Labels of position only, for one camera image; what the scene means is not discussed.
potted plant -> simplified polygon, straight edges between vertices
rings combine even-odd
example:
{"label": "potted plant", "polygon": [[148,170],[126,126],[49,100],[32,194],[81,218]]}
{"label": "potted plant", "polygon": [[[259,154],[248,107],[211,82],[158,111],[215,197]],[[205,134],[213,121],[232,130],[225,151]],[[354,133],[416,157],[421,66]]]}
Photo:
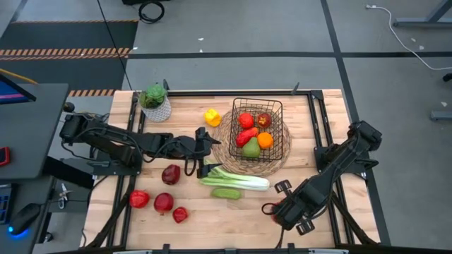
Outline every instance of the potted plant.
{"label": "potted plant", "polygon": [[139,102],[144,114],[154,122],[167,120],[171,116],[171,104],[167,97],[167,81],[156,83],[140,93]]}

green pear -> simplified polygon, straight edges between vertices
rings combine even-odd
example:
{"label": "green pear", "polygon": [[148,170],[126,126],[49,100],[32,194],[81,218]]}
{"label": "green pear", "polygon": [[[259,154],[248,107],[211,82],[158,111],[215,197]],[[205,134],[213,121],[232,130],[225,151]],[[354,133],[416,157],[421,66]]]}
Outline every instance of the green pear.
{"label": "green pear", "polygon": [[251,138],[246,145],[242,148],[242,155],[244,157],[259,158],[261,148],[257,142],[257,138]]}

computer screen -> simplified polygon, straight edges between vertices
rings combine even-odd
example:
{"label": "computer screen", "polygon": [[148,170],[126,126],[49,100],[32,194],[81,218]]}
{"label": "computer screen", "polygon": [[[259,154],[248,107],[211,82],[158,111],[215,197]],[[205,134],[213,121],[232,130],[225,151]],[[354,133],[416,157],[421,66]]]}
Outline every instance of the computer screen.
{"label": "computer screen", "polygon": [[0,104],[31,102],[35,100],[36,97],[32,94],[0,74]]}

black floor mat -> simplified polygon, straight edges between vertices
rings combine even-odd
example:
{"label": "black floor mat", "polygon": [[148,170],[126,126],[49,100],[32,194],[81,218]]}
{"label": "black floor mat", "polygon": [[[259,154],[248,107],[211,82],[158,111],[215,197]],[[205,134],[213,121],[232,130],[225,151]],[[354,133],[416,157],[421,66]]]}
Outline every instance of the black floor mat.
{"label": "black floor mat", "polygon": [[[132,47],[137,22],[108,22],[118,47]],[[106,25],[95,23],[12,23],[0,49],[79,49],[113,47]]]}
{"label": "black floor mat", "polygon": [[68,83],[70,90],[120,90],[124,78],[118,58],[0,61],[0,68],[39,83]]}
{"label": "black floor mat", "polygon": [[[133,48],[137,22],[108,25],[121,52]],[[32,54],[32,49],[40,53]],[[89,59],[80,59],[81,52],[90,55]],[[39,83],[68,83],[71,90],[120,90],[124,70],[113,52],[103,22],[12,23],[0,39],[0,68]]]}

wooden tabletop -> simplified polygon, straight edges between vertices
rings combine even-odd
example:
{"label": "wooden tabletop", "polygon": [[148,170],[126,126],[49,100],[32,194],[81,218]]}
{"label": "wooden tabletop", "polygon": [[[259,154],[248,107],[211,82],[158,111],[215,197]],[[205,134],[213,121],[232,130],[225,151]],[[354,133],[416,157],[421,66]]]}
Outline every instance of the wooden tabletop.
{"label": "wooden tabletop", "polygon": [[[335,143],[341,143],[347,137],[350,124],[347,110],[340,90],[324,90],[326,109],[330,121],[331,132]],[[126,128],[132,92],[117,91],[114,94],[109,124]],[[309,106],[305,96],[265,96],[261,99],[276,99],[282,102],[284,122],[292,136],[290,156],[284,167],[268,177],[273,185],[288,179],[296,187],[304,179],[317,174],[313,148],[315,146]],[[194,137],[195,130],[206,126],[208,131],[213,128],[206,125],[203,113],[216,109],[224,115],[232,109],[234,97],[170,97],[172,105],[171,117],[163,123],[153,123],[146,120],[145,132],[173,133],[174,136],[188,135]],[[319,105],[316,102],[317,118],[321,120]],[[138,117],[135,118],[135,131],[138,127]],[[323,144],[326,144],[325,134],[321,126]],[[224,200],[210,197],[212,187],[198,183],[195,176],[181,176],[179,183],[168,186],[161,180],[162,170],[169,164],[183,161],[156,159],[151,164],[144,164],[141,175],[137,178],[136,189],[146,190],[151,194],[151,201],[143,209],[132,209],[129,227],[127,249],[162,249],[164,243],[171,244],[171,249],[200,248],[274,248],[280,236],[280,226],[269,216],[261,212],[262,204],[277,202],[284,195],[277,194],[274,188],[268,191],[241,190],[240,200]],[[374,214],[372,212],[365,182],[359,177],[347,174],[342,176],[345,197],[350,213],[366,233],[379,241]],[[101,230],[112,212],[117,176],[110,176],[102,182],[91,196],[90,207],[86,217],[85,234],[88,243]],[[174,198],[174,208],[183,206],[189,210],[189,218],[176,224],[172,215],[160,216],[153,208],[154,197],[160,193],[171,193]],[[340,214],[337,212],[341,238],[345,242],[345,232]],[[118,220],[115,244],[119,244],[122,228],[122,216]],[[298,248],[333,247],[328,213],[314,220],[316,229],[299,236],[296,230],[286,231],[282,246],[295,243]]]}

